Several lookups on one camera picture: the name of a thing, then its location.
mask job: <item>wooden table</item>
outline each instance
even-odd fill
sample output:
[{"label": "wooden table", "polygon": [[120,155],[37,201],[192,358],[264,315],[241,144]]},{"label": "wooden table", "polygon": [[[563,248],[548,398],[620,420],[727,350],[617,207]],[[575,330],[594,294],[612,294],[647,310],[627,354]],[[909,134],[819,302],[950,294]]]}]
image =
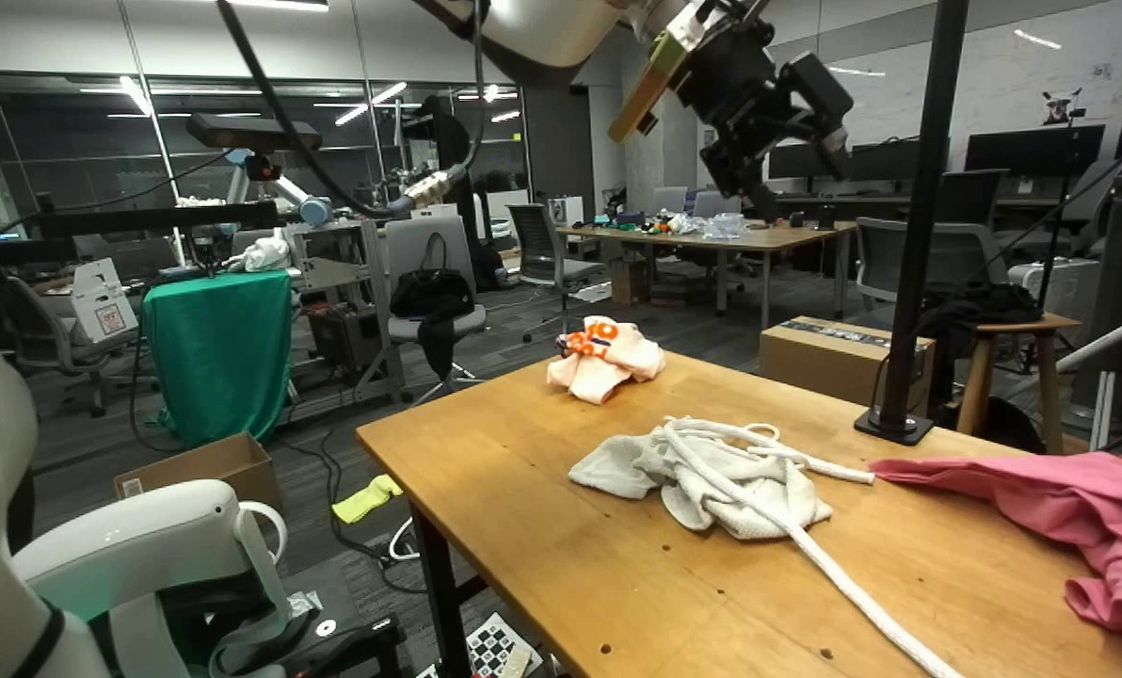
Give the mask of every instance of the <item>wooden table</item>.
[{"label": "wooden table", "polygon": [[819,241],[836,241],[836,287],[834,302],[836,312],[848,306],[848,257],[851,257],[851,235],[856,223],[836,223],[834,228],[819,224],[789,224],[789,223],[747,223],[733,238],[694,238],[694,235],[645,235],[645,228],[585,228],[594,241],[617,241],[617,246],[664,246],[664,248],[712,248],[715,251],[715,310],[727,310],[727,257],[732,251],[758,251],[761,257],[761,327],[772,325],[772,257],[784,248],[804,248]]},{"label": "wooden table", "polygon": [[[612,434],[664,415],[775,420],[784,442],[865,466],[884,457],[1017,457],[934,428],[918,448],[856,434],[860,405],[672,354],[657,383],[607,405],[543,383],[543,365],[358,428],[406,491],[447,673],[465,661],[447,546],[580,673],[918,673],[790,543],[683,530],[661,496],[617,499],[566,476]],[[814,538],[963,673],[1119,673],[1122,636],[1066,604],[1070,550],[989,503],[819,478],[834,521]]]}]

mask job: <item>floor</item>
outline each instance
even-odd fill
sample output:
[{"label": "floor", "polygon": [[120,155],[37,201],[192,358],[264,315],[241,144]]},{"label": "floor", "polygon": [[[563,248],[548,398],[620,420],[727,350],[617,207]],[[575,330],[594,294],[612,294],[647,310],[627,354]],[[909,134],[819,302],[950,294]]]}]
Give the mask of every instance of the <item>floor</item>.
[{"label": "floor", "polygon": [[[575,325],[585,312],[637,321],[645,334],[661,340],[668,350],[758,373],[758,302],[751,294],[733,294],[732,310],[715,312],[709,287],[688,282],[684,290],[684,297],[672,297],[668,306],[580,306],[569,310],[569,325]],[[794,312],[827,315],[834,282],[809,271],[780,267],[772,302],[775,321]],[[548,354],[555,354],[551,334],[558,325],[543,327],[538,290],[489,290],[482,294],[482,306],[489,310],[489,330],[465,340],[455,354],[466,370],[477,376],[496,376],[519,365],[538,365]],[[402,350],[402,358],[410,390],[426,386],[430,370],[418,350]],[[127,404],[125,386],[112,386],[107,418],[90,418],[83,390],[59,376],[32,376],[32,386],[37,395],[42,418],[42,448],[36,462],[37,530],[112,499],[112,476],[167,457],[160,453],[167,442],[154,424],[154,395],[147,386],[136,405]],[[387,418],[397,410],[402,410],[402,404],[353,404],[353,395],[338,386],[333,410],[284,424],[268,442],[268,453],[275,461],[284,516],[290,523],[290,546],[284,558],[290,592],[315,592],[323,612],[337,619],[338,630],[397,612],[406,630],[398,661],[406,673],[418,673],[432,661],[432,630],[418,563],[387,563],[379,553],[387,535],[398,530],[406,508],[392,499],[353,526],[338,526],[328,513],[337,496],[361,491],[376,476],[373,461],[364,461],[351,442],[353,424]],[[489,611],[501,611],[501,604],[485,592],[466,607],[466,621],[477,625]]]}]

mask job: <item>metal pole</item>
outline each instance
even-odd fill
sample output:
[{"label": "metal pole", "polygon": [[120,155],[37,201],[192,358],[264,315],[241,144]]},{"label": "metal pole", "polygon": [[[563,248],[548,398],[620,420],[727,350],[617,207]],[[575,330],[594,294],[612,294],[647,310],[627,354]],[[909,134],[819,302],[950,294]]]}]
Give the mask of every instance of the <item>metal pole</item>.
[{"label": "metal pole", "polygon": [[925,106],[922,106],[922,132],[918,132],[922,152],[918,152],[918,168],[913,189],[884,395],[878,410],[869,405],[856,420],[863,434],[893,437],[904,444],[918,444],[932,434],[925,418],[909,415],[909,383],[913,383],[913,363],[917,363],[918,302],[925,290],[934,203],[938,203],[938,179],[945,173],[950,115],[952,115],[952,90],[957,90],[961,56],[963,56],[963,32],[968,32],[968,0],[943,0],[934,20]]}]

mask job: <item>crumpled towel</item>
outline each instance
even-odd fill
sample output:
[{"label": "crumpled towel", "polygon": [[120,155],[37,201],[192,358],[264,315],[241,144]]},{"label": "crumpled towel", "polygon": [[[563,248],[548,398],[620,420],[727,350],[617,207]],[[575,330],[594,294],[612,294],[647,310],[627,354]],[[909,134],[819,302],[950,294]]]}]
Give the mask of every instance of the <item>crumpled towel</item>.
[{"label": "crumpled towel", "polygon": [[637,325],[588,315],[585,330],[563,334],[563,358],[548,365],[548,383],[603,404],[617,383],[651,381],[664,370],[664,345],[645,340]]},{"label": "crumpled towel", "polygon": [[1066,604],[1122,631],[1122,457],[880,461],[874,476],[984,496],[1013,523],[1076,546],[1099,576],[1075,576]]},{"label": "crumpled towel", "polygon": [[[715,466],[722,478],[740,483],[751,499],[765,503],[772,516],[789,516],[790,523],[821,523],[834,508],[819,496],[814,483],[804,476],[809,466],[794,453],[780,448],[740,448],[715,434],[684,437],[688,448]],[[718,494],[709,478],[701,478],[657,428],[651,437],[607,437],[594,453],[588,453],[569,478],[575,487],[592,487],[613,496],[647,496],[664,494],[668,513],[684,530],[712,530],[722,523],[733,538],[789,538],[789,530],[755,508]]]}]

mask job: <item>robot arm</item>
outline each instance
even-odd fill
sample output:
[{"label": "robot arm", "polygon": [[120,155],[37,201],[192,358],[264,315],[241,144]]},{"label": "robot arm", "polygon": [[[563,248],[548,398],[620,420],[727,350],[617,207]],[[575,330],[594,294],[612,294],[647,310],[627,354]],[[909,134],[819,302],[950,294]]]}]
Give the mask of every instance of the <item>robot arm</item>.
[{"label": "robot arm", "polygon": [[[418,0],[453,32],[476,32],[476,0]],[[761,184],[761,155],[780,138],[809,138],[827,173],[843,173],[843,115],[856,99],[814,56],[772,65],[775,25],[761,20],[768,0],[485,0],[485,56],[517,81],[569,81],[617,22],[651,41],[647,71],[629,95],[612,134],[627,138],[657,125],[651,106],[676,90],[715,128],[701,152],[722,196],[747,196],[772,211]]]}]

